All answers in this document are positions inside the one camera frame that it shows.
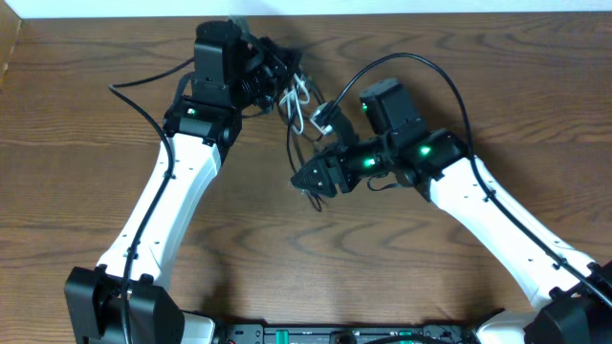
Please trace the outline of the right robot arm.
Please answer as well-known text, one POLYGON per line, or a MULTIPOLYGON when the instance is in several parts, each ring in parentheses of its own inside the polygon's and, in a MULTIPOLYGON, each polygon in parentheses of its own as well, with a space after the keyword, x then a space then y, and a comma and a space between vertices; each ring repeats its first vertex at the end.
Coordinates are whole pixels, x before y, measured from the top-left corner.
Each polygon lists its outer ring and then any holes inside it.
POLYGON ((467 343, 608 343, 611 266, 568 245, 496 181, 485 164, 449 130, 430 131, 396 78, 360 94, 375 133, 360 140, 339 108, 326 103, 312 116, 338 140, 291 178, 326 197, 349 193, 364 179, 395 174, 467 228, 525 293, 531 313, 501 311, 467 329, 467 343))

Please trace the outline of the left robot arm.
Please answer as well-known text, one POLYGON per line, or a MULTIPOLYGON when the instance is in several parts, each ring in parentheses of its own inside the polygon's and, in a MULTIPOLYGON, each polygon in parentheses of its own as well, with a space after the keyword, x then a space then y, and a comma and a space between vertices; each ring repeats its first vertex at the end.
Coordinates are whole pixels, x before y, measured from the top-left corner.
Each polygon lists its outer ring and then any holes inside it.
POLYGON ((270 112, 298 71, 301 53, 253 35, 239 17, 196 30, 193 55, 176 68, 177 89, 153 127, 160 151, 120 235, 93 269, 74 268, 64 295, 79 343, 222 343, 214 319, 169 295, 186 230, 219 174, 244 110, 270 112))

